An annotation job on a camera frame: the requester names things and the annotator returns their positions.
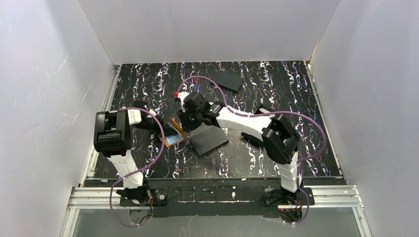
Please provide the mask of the orange leather card holder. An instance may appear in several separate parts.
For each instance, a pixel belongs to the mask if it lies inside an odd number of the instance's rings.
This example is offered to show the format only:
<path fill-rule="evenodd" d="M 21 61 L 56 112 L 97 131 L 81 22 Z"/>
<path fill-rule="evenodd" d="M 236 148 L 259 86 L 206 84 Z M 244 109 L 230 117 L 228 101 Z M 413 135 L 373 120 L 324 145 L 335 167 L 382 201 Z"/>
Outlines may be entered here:
<path fill-rule="evenodd" d="M 180 124 L 178 124 L 174 118 L 170 118 L 169 122 L 165 122 L 163 125 L 165 139 L 160 137 L 161 141 L 167 148 L 179 144 L 185 139 L 185 132 L 182 130 Z"/>

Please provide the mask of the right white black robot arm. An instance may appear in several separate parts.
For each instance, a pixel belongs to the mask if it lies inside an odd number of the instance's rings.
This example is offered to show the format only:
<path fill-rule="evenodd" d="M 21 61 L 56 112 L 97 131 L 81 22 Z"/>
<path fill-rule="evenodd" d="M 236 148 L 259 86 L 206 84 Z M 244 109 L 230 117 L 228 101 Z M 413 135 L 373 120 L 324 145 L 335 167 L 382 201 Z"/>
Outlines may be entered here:
<path fill-rule="evenodd" d="M 265 148 L 268 157 L 280 168 L 282 189 L 295 193 L 302 178 L 297 172 L 300 136 L 283 115 L 271 112 L 251 114 L 221 103 L 209 102 L 197 92 L 177 92 L 175 101 L 181 108 L 177 115 L 181 128 L 191 132 L 202 124 L 237 130 Z"/>

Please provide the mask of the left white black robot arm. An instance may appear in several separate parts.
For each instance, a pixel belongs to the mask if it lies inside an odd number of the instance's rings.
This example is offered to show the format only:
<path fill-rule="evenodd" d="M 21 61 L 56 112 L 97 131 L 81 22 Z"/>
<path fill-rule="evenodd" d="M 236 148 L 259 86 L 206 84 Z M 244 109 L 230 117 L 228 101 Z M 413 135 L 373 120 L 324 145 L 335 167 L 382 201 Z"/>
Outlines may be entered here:
<path fill-rule="evenodd" d="M 162 139 L 178 136 L 178 141 L 181 140 L 180 130 L 174 124 L 163 121 L 153 110 L 127 108 L 97 112 L 94 148 L 114 165 L 126 189 L 137 189 L 144 183 L 144 176 L 131 154 L 133 127 L 152 131 Z"/>

